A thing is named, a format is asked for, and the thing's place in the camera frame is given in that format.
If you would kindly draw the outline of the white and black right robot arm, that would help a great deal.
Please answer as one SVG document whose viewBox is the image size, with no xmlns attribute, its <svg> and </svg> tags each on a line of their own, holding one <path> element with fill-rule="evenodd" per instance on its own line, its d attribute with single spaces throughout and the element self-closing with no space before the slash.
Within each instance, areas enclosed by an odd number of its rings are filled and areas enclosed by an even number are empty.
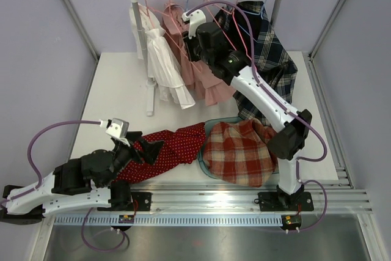
<svg viewBox="0 0 391 261">
<path fill-rule="evenodd" d="M 312 115 L 298 111 L 280 97 L 240 51 L 231 50 L 222 29 L 214 22 L 192 24 L 183 33 L 190 61 L 207 64 L 217 78 L 243 94 L 266 117 L 276 132 L 267 143 L 278 160 L 279 183 L 270 203 L 282 210 L 296 208 L 304 198 L 304 185 L 296 178 L 294 161 L 305 146 Z"/>
</svg>

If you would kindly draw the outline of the red dotted garment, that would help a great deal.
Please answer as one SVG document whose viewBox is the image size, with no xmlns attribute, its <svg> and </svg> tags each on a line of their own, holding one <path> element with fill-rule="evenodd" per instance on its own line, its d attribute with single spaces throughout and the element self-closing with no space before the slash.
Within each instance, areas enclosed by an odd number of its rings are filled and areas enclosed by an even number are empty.
<svg viewBox="0 0 391 261">
<path fill-rule="evenodd" d="M 191 164 L 206 140 L 205 123 L 200 122 L 176 131 L 162 130 L 146 134 L 143 138 L 149 143 L 164 143 L 155 164 L 131 161 L 119 173 L 117 181 L 124 180 L 136 184 L 161 175 L 180 164 Z"/>
</svg>

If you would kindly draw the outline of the pink wire hanger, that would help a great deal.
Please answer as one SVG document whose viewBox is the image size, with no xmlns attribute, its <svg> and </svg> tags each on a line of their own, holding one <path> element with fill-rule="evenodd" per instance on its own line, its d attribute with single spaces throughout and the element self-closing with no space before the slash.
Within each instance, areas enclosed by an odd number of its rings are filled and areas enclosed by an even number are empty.
<svg viewBox="0 0 391 261">
<path fill-rule="evenodd" d="M 244 41 L 244 38 L 240 32 L 240 28 L 239 28 L 239 25 L 235 19 L 235 9 L 232 8 L 231 10 L 228 10 L 228 9 L 225 9 L 221 6 L 218 6 L 217 4 L 214 4 L 215 7 L 219 8 L 220 10 L 223 10 L 225 13 L 227 13 L 228 15 L 231 15 L 232 16 L 232 23 L 235 25 L 236 27 L 236 31 L 238 33 L 238 36 L 240 37 L 240 40 L 242 42 L 242 45 L 245 49 L 245 52 L 246 52 L 246 56 L 250 59 L 250 61 L 253 61 L 253 58 L 250 57 L 249 55 L 249 51 L 247 49 L 247 46 L 246 46 L 246 43 Z M 210 16 L 212 17 L 213 21 L 219 26 L 219 28 L 221 29 L 221 26 L 218 22 L 218 20 L 215 18 L 215 16 L 211 13 L 211 10 L 208 8 L 208 6 L 205 7 L 206 10 L 208 11 L 208 13 L 210 14 Z M 230 37 L 225 33 L 223 32 L 223 35 L 225 36 L 225 38 L 227 39 L 227 41 L 229 42 L 229 44 L 231 45 L 231 47 L 234 49 L 234 50 L 237 50 L 236 46 L 234 45 L 234 43 L 231 41 Z"/>
</svg>

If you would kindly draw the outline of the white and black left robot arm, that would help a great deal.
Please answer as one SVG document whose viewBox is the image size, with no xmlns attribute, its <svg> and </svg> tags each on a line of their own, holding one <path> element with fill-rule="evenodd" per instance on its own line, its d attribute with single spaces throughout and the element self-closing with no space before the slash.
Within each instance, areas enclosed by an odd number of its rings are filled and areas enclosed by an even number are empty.
<svg viewBox="0 0 391 261">
<path fill-rule="evenodd" d="M 39 185 L 7 185 L 3 192 L 6 202 L 1 208 L 1 222 L 27 225 L 65 211 L 134 209 L 131 185 L 120 180 L 119 173 L 131 162 L 155 164 L 164 143 L 147 142 L 140 131 L 112 137 L 111 141 L 112 150 L 98 149 L 68 160 Z"/>
</svg>

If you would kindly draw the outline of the pink hanger of red garment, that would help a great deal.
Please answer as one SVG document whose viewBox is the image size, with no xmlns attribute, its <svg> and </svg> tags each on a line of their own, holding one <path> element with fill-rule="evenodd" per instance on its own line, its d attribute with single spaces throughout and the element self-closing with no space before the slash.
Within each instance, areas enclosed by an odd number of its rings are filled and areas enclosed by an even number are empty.
<svg viewBox="0 0 391 261">
<path fill-rule="evenodd" d="M 202 61 L 191 62 L 188 59 L 182 37 L 188 30 L 188 25 L 181 18 L 184 11 L 180 5 L 168 0 L 163 11 L 163 28 L 166 30 L 166 40 L 179 63 L 181 76 L 185 84 L 191 84 L 198 76 L 208 75 L 210 69 Z"/>
</svg>

